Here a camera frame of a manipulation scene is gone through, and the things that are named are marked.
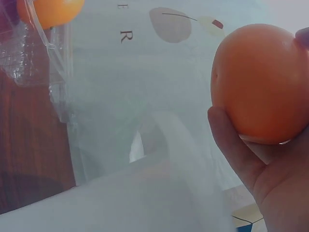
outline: finger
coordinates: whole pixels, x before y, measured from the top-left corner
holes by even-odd
[[[265,164],[270,164],[277,157],[282,157],[286,150],[288,150],[288,144],[263,145],[247,141],[244,142]]]
[[[296,32],[296,40],[309,49],[309,28],[304,28]]]
[[[266,165],[240,139],[224,110],[211,107],[208,110],[208,120],[216,144],[244,185],[252,192]]]

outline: hand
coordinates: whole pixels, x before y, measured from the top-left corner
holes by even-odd
[[[309,28],[296,39],[309,48]],[[309,127],[287,144],[259,145],[242,141],[224,110],[210,108],[208,119],[218,147],[254,196],[268,232],[308,232]]]

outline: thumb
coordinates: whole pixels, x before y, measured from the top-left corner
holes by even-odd
[[[247,189],[253,193],[254,185],[266,165],[240,139],[224,110],[211,107],[208,120],[216,144]]]
[[[296,32],[296,40],[299,41],[303,46],[309,49],[309,28],[304,28]]]

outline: brown wood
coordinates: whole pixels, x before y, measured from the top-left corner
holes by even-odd
[[[0,72],[0,214],[74,186],[67,128],[48,87],[18,87]]]

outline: fingernail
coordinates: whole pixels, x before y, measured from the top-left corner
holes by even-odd
[[[305,47],[309,48],[309,28],[304,28],[296,32],[296,39]]]

